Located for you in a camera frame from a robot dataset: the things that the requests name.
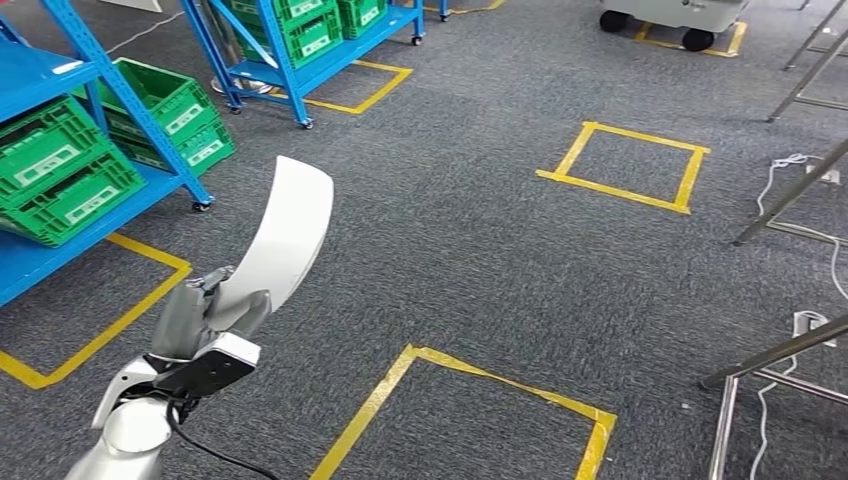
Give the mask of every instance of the blue metal shelf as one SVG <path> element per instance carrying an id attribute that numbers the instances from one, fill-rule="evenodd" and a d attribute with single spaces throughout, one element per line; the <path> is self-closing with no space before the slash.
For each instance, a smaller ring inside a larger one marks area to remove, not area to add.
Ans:
<path id="1" fill-rule="evenodd" d="M 182 186 L 169 172 L 139 165 L 147 185 L 59 248 L 38 245 L 12 233 L 0 231 L 0 306 L 43 280 L 85 252 L 110 233 Z"/>
<path id="2" fill-rule="evenodd" d="M 294 78 L 299 85 L 300 93 L 306 95 L 315 90 L 354 60 L 392 36 L 398 31 L 398 25 L 405 26 L 414 21 L 418 15 L 414 8 L 389 5 L 388 9 L 382 20 L 372 26 L 365 35 L 356 40 L 345 40 L 341 45 L 295 70 Z M 259 80 L 269 85 L 279 86 L 284 81 L 280 78 L 278 70 L 267 63 L 243 61 L 230 67 L 229 72 L 232 75 Z"/>
<path id="3" fill-rule="evenodd" d="M 243 37 L 265 59 L 265 63 L 241 61 L 235 65 L 227 65 L 221 56 L 219 46 L 214 41 L 216 35 L 211 33 L 195 1 L 180 0 L 189 24 L 191 24 L 195 35 L 200 41 L 207 60 L 215 71 L 218 81 L 225 87 L 224 94 L 227 97 L 227 106 L 234 112 L 240 110 L 242 108 L 241 96 L 261 98 L 270 102 L 287 104 L 291 106 L 295 120 L 305 128 L 312 128 L 313 125 L 312 119 L 307 115 L 306 105 L 303 102 L 305 95 L 407 25 L 412 24 L 414 27 L 413 44 L 420 44 L 424 36 L 423 0 L 413 0 L 411 7 L 393 5 L 390 2 L 390 5 L 387 7 L 389 10 L 388 13 L 369 28 L 360 38 L 356 40 L 345 40 L 321 57 L 294 70 L 291 67 L 291 62 L 289 62 L 288 52 L 283 42 L 283 34 L 280 32 L 278 22 L 274 18 L 271 0 L 257 1 L 263 29 L 270 44 L 270 52 L 265 52 L 259 42 L 256 41 L 253 35 L 251 35 L 221 0 L 201 1 L 207 2 L 211 7 L 213 15 L 220 17 L 221 21 L 229 23 L 233 32 Z M 265 84 L 282 88 L 287 93 L 288 98 L 280 99 L 250 90 L 243 90 L 233 82 L 238 77 L 258 80 Z"/>
<path id="4" fill-rule="evenodd" d="M 94 85 L 94 81 L 100 79 L 121 100 L 174 173 L 138 165 L 147 182 L 145 187 L 59 248 L 44 247 L 11 233 L 0 232 L 0 306 L 179 187 L 186 188 L 199 203 L 212 202 L 212 197 L 192 175 L 150 112 L 112 65 L 69 0 L 40 2 L 79 59 L 30 47 L 0 15 L 0 121 L 84 85 L 91 103 L 90 112 L 98 125 L 105 129 L 103 109 Z"/>
<path id="5" fill-rule="evenodd" d="M 97 66 L 0 40 L 0 122 L 99 75 Z"/>

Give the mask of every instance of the white cable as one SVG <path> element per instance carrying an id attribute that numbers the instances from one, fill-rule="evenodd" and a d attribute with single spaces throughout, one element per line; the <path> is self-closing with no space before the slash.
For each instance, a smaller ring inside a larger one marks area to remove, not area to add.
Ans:
<path id="1" fill-rule="evenodd" d="M 161 27 L 162 25 L 165 25 L 166 23 L 173 22 L 174 20 L 179 18 L 184 13 L 185 13 L 185 11 L 180 10 L 179 12 L 171 15 L 170 17 L 166 18 L 165 20 L 162 20 L 161 22 L 154 23 L 153 26 L 148 28 L 147 30 L 142 30 L 142 31 L 136 33 L 135 35 L 133 35 L 132 37 L 130 37 L 130 38 L 124 40 L 123 42 L 115 45 L 114 47 L 110 48 L 109 50 L 106 50 L 106 53 L 111 54 L 115 50 L 136 41 L 139 37 L 143 37 L 144 35 L 147 35 L 148 33 L 152 32 L 153 30 L 156 30 L 157 28 Z"/>
<path id="2" fill-rule="evenodd" d="M 778 168 L 788 167 L 789 165 L 799 165 L 799 164 L 807 163 L 807 161 L 811 158 L 814 158 L 814 159 L 817 159 L 817 160 L 822 160 L 821 157 L 816 157 L 816 156 L 813 156 L 813 155 L 803 155 L 803 154 L 800 154 L 800 153 L 796 153 L 796 154 L 790 155 L 788 158 L 773 160 L 771 162 L 771 166 L 769 167 L 769 177 L 768 177 L 768 182 L 766 183 L 766 187 L 763 189 L 763 191 L 760 193 L 760 195 L 757 196 L 757 207 L 760 209 L 760 216 L 762 216 L 765 213 L 765 207 L 763 207 L 763 198 L 766 196 L 766 194 L 769 192 L 769 190 L 771 190 L 772 184 L 774 183 L 774 171 Z M 846 300 L 848 300 L 848 293 L 845 292 L 845 289 L 842 287 L 842 284 L 839 282 L 839 278 L 836 275 L 836 261 L 839 258 L 839 247 L 840 247 L 839 239 L 834 237 L 834 236 L 828 235 L 826 233 L 819 232 L 818 230 L 813 230 L 812 228 L 802 227 L 800 225 L 795 225 L 795 224 L 792 224 L 792 223 L 781 223 L 781 222 L 773 222 L 773 223 L 778 224 L 778 225 L 784 225 L 784 226 L 790 226 L 790 227 L 793 227 L 793 228 L 797 228 L 799 230 L 803 230 L 803 231 L 805 231 L 807 233 L 811 233 L 813 235 L 818 235 L 819 237 L 821 237 L 825 240 L 829 240 L 829 241 L 833 242 L 833 254 L 830 257 L 830 278 L 831 278 L 831 280 L 833 280 L 833 284 L 836 286 L 836 289 L 839 290 L 839 293 L 842 294 L 842 296 Z M 819 319 L 820 321 L 823 321 L 823 322 L 828 322 L 827 317 L 825 317 L 824 315 L 822 315 L 818 312 L 813 312 L 811 310 L 805 310 L 803 312 L 798 312 L 798 313 L 809 315 L 809 316 L 812 316 L 812 317 L 816 317 L 817 319 Z M 789 357 L 789 360 L 791 361 L 791 365 L 789 366 L 789 368 L 787 368 L 786 370 L 783 371 L 784 375 L 789 375 L 790 373 L 795 371 L 796 368 L 798 368 L 798 360 L 795 358 L 795 355 L 792 355 L 791 357 Z M 762 415 L 762 417 L 760 417 L 760 438 L 762 439 L 762 443 L 760 444 L 760 449 L 757 451 L 757 456 L 754 458 L 754 462 L 751 464 L 751 472 L 748 475 L 748 480 L 756 480 L 757 468 L 759 468 L 760 462 L 762 461 L 763 455 L 765 455 L 766 448 L 768 447 L 768 438 L 766 437 L 766 421 L 768 419 L 768 406 L 766 404 L 765 394 L 766 394 L 766 392 L 770 391 L 772 388 L 774 388 L 776 386 L 777 386 L 777 383 L 770 383 L 766 387 L 760 389 L 757 392 L 757 396 L 760 397 L 760 404 L 763 406 L 763 415 Z"/>

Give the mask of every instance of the shelf crate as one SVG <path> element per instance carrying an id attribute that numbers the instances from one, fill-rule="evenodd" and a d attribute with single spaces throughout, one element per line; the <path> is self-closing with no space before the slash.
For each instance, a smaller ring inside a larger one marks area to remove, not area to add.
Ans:
<path id="1" fill-rule="evenodd" d="M 117 134 L 112 136 L 112 140 L 130 160 L 169 170 L 168 165 L 149 142 L 140 142 Z M 201 128 L 193 137 L 175 146 L 191 172 L 197 176 L 235 152 L 230 134 L 220 120 Z"/>
<path id="2" fill-rule="evenodd" d="M 280 26 L 290 30 L 335 2 L 336 0 L 272 0 L 271 6 Z M 225 3 L 243 24 L 262 27 L 256 0 L 225 0 Z"/>
<path id="3" fill-rule="evenodd" d="M 113 63 L 173 143 L 188 140 L 198 128 L 218 118 L 212 100 L 193 78 L 129 58 L 119 58 Z M 109 129 L 146 140 L 147 136 L 112 91 L 100 82 L 97 90 Z M 74 94 L 85 98 L 84 90 Z"/>
<path id="4" fill-rule="evenodd" d="M 388 12 L 386 0 L 339 0 L 342 35 L 359 38 Z"/>
<path id="5" fill-rule="evenodd" d="M 109 145 L 71 97 L 41 105 L 0 125 L 0 205 L 38 195 Z"/>
<path id="6" fill-rule="evenodd" d="M 246 26 L 246 28 L 262 48 L 270 53 L 270 42 L 265 35 L 265 30 L 252 26 Z M 288 31 L 281 29 L 292 66 L 302 67 L 342 43 L 341 30 L 339 8 L 336 4 L 328 5 L 323 12 L 303 25 Z M 238 41 L 246 59 L 263 62 L 259 53 L 243 38 L 239 36 Z"/>
<path id="7" fill-rule="evenodd" d="M 144 186 L 114 147 L 43 193 L 15 207 L 0 206 L 0 229 L 58 247 Z"/>

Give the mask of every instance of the yellow tape square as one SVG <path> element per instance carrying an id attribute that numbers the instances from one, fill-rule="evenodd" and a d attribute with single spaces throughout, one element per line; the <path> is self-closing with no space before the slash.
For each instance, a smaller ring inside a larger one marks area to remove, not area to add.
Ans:
<path id="1" fill-rule="evenodd" d="M 637 140 L 642 140 L 645 142 L 652 142 L 660 145 L 665 145 L 668 147 L 690 150 L 692 152 L 692 155 L 689 157 L 689 161 L 686 164 L 686 169 L 683 172 L 683 178 L 680 180 L 680 185 L 677 187 L 677 193 L 674 197 L 674 201 L 669 202 L 666 200 L 661 200 L 659 198 L 649 197 L 647 195 L 622 190 L 620 188 L 610 187 L 609 185 L 602 185 L 600 183 L 595 183 L 589 180 L 584 180 L 582 178 L 572 177 L 568 175 L 568 171 L 574 165 L 574 162 L 577 161 L 578 155 L 580 155 L 580 152 L 583 151 L 583 149 L 586 147 L 586 144 L 589 142 L 589 138 L 596 131 L 613 133 L 624 137 L 635 138 Z M 655 137 L 653 135 L 634 132 L 631 130 L 625 130 L 623 128 L 612 127 L 609 125 L 603 125 L 597 122 L 583 122 L 583 129 L 580 131 L 580 134 L 577 135 L 577 139 L 571 145 L 571 148 L 565 154 L 565 157 L 563 157 L 556 170 L 554 170 L 553 172 L 549 172 L 546 170 L 536 170 L 536 175 L 557 182 L 568 183 L 570 185 L 588 188 L 590 190 L 606 193 L 608 195 L 626 198 L 635 202 L 640 202 L 654 207 L 664 208 L 666 210 L 671 210 L 673 212 L 688 215 L 689 213 L 691 213 L 689 210 L 689 197 L 692 195 L 692 188 L 695 185 L 695 178 L 698 176 L 698 170 L 701 168 L 701 161 L 704 159 L 704 155 L 706 155 L 707 153 L 710 153 L 710 149 L 706 147 L 700 147 L 698 145 L 678 142 L 676 140 L 670 140 L 662 137 Z"/>
<path id="2" fill-rule="evenodd" d="M 129 324 L 134 322 L 135 319 L 140 317 L 142 313 L 147 311 L 147 309 L 160 298 L 165 296 L 165 294 L 167 294 L 174 285 L 178 284 L 182 279 L 188 276 L 189 273 L 191 273 L 191 265 L 187 261 L 177 258 L 171 254 L 157 250 L 117 233 L 109 235 L 106 239 L 131 252 L 165 264 L 173 268 L 175 271 L 164 282 L 160 283 L 159 286 L 157 286 L 152 292 L 147 294 L 147 296 L 140 302 L 127 310 L 120 318 L 112 322 L 111 325 L 106 327 L 106 329 L 98 334 L 93 340 L 84 345 L 81 349 L 79 349 L 79 351 L 77 351 L 77 353 L 73 354 L 71 358 L 66 360 L 62 365 L 59 365 L 58 368 L 49 374 L 44 375 L 36 371 L 34 368 L 2 350 L 0 350 L 0 370 L 3 370 L 12 377 L 18 379 L 24 385 L 35 390 L 62 381 L 86 360 L 91 358 L 92 355 L 97 353 L 98 350 L 103 348 L 104 345 L 109 343 L 110 340 L 121 333 L 121 331 L 123 331 Z"/>
<path id="3" fill-rule="evenodd" d="M 353 445 L 359 439 L 362 432 L 368 426 L 368 423 L 380 410 L 380 407 L 389 398 L 392 390 L 400 382 L 401 378 L 406 374 L 409 367 L 416 359 L 425 360 L 436 365 L 457 370 L 459 372 L 478 375 L 485 378 L 490 378 L 499 382 L 503 382 L 512 387 L 518 388 L 525 392 L 542 397 L 548 402 L 554 403 L 565 409 L 583 415 L 594 421 L 592 433 L 589 436 L 589 441 L 586 444 L 586 450 L 583 452 L 583 458 L 580 461 L 580 466 L 577 469 L 575 480 L 593 480 L 598 472 L 604 458 L 604 451 L 607 448 L 612 429 L 615 426 L 616 416 L 612 413 L 598 410 L 595 407 L 586 405 L 564 397 L 562 395 L 539 390 L 537 388 L 528 387 L 518 382 L 514 382 L 504 377 L 491 374 L 485 370 L 479 369 L 473 365 L 469 365 L 461 360 L 451 357 L 450 355 L 438 352 L 426 347 L 414 347 L 407 345 L 398 356 L 395 363 L 389 368 L 386 376 L 377 385 L 377 388 L 371 392 L 371 395 L 359 408 L 359 411 L 354 415 L 353 420 L 339 435 L 336 443 L 330 447 L 330 451 L 318 464 L 318 467 L 309 477 L 309 480 L 329 480 L 333 473 L 341 465 L 345 456 L 350 452 Z"/>
<path id="4" fill-rule="evenodd" d="M 500 7 L 505 2 L 506 2 L 506 0 L 494 0 L 489 5 L 486 5 L 485 7 L 480 7 L 480 8 L 457 8 L 457 9 L 448 8 L 448 15 L 462 15 L 464 13 L 472 13 L 472 12 L 488 12 L 489 10 L 494 10 L 494 9 Z M 414 2 L 412 0 L 409 0 L 403 6 L 404 7 L 411 7 L 413 3 Z M 425 5 L 422 8 L 427 12 L 438 12 L 439 11 L 438 7 L 428 7 L 428 6 Z"/>
<path id="5" fill-rule="evenodd" d="M 648 32 L 651 30 L 653 26 L 652 23 L 644 22 L 642 27 L 639 28 L 639 31 L 636 32 L 636 36 L 633 37 L 633 40 L 636 40 L 639 43 L 647 43 L 649 45 L 658 45 L 660 47 L 666 48 L 675 48 L 677 50 L 685 50 L 683 45 L 677 43 L 670 42 L 662 42 L 660 40 L 650 40 L 648 39 Z M 708 48 L 704 51 L 698 53 L 706 53 L 707 55 L 715 55 L 717 57 L 724 58 L 733 58 L 739 55 L 739 46 L 742 45 L 742 37 L 745 36 L 745 32 L 748 31 L 748 24 L 745 22 L 736 22 L 736 25 L 733 27 L 733 37 L 730 39 L 730 45 L 727 46 L 727 50 L 713 50 Z"/>
<path id="6" fill-rule="evenodd" d="M 393 65 L 383 65 L 382 63 L 366 62 L 364 60 L 354 60 L 353 64 L 368 68 L 374 68 L 377 70 L 383 70 L 386 72 L 392 72 L 395 75 L 394 77 L 392 77 L 391 80 L 389 80 L 388 83 L 386 83 L 385 85 L 380 87 L 380 89 L 378 89 L 376 92 L 371 94 L 370 97 L 363 100 L 362 103 L 360 103 L 359 105 L 353 107 L 347 105 L 337 105 L 335 103 L 330 102 L 322 102 L 320 100 L 312 100 L 309 98 L 304 98 L 303 103 L 315 105 L 316 107 L 329 108 L 331 110 L 349 113 L 351 115 L 359 115 L 365 110 L 371 108 L 371 106 L 380 101 L 380 99 L 388 95 L 392 90 L 395 89 L 395 87 L 400 84 L 400 82 L 404 81 L 406 77 L 408 77 L 409 74 L 412 73 L 411 68 L 395 67 Z M 286 95 L 285 93 L 283 93 L 283 91 L 279 89 L 275 89 L 274 91 L 272 91 L 271 96 L 279 98 L 289 98 L 288 95 Z"/>

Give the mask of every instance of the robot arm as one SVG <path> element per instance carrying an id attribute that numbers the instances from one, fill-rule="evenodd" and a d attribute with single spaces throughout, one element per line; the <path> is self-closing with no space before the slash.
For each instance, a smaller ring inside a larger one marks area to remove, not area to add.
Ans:
<path id="1" fill-rule="evenodd" d="M 97 445 L 67 480 L 152 480 L 170 438 L 169 402 L 180 420 L 203 397 L 256 369 L 249 339 L 297 289 L 329 224 L 333 182 L 309 165 L 277 157 L 262 222 L 237 268 L 219 268 L 176 286 L 159 319 L 150 353 L 112 379 L 94 416 Z"/>

